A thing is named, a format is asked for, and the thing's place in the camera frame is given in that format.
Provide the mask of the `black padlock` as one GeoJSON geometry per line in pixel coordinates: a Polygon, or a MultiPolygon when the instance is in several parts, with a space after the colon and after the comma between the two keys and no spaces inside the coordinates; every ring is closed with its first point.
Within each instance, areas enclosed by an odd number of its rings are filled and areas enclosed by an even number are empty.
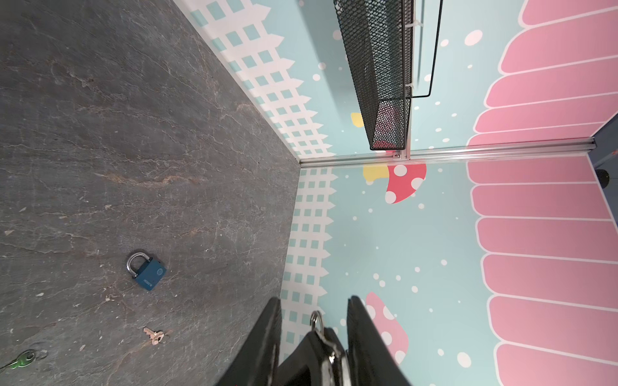
{"type": "Polygon", "coordinates": [[[346,350],[315,310],[311,330],[279,365],[274,385],[352,385],[346,350]]]}

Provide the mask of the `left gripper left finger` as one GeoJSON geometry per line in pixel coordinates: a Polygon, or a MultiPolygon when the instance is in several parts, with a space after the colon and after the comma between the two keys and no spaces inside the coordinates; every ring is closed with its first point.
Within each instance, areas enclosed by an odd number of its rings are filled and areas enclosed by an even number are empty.
{"type": "Polygon", "coordinates": [[[281,332],[281,301],[271,298],[217,385],[274,385],[281,332]]]}

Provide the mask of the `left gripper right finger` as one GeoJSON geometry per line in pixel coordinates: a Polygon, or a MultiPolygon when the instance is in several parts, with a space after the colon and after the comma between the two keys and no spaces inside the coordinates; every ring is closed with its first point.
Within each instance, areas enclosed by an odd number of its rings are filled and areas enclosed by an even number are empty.
{"type": "Polygon", "coordinates": [[[410,386],[357,296],[348,300],[347,333],[352,385],[410,386]]]}

